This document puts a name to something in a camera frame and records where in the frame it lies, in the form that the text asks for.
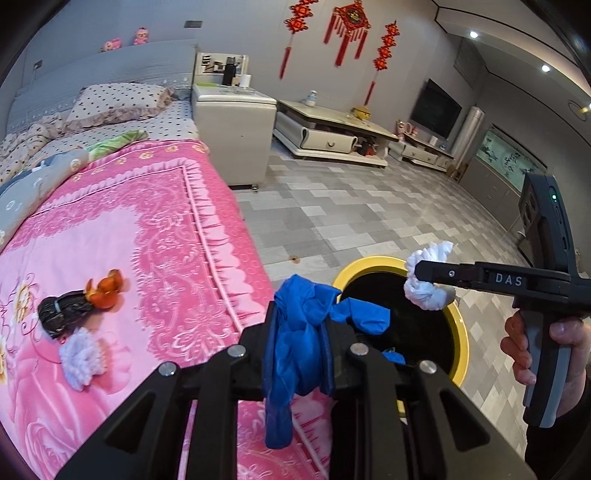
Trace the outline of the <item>person's right hand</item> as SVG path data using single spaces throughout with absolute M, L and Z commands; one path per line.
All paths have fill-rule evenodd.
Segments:
M 514 361 L 513 372 L 517 382 L 534 386 L 537 377 L 531 370 L 533 359 L 528 351 L 529 343 L 525 324 L 520 313 L 515 313 L 505 323 L 507 336 L 500 343 L 501 350 Z M 551 338 L 558 344 L 571 347 L 569 370 L 557 416 L 563 416 L 580 402 L 586 385 L 586 366 L 590 356 L 590 326 L 574 317 L 551 325 Z

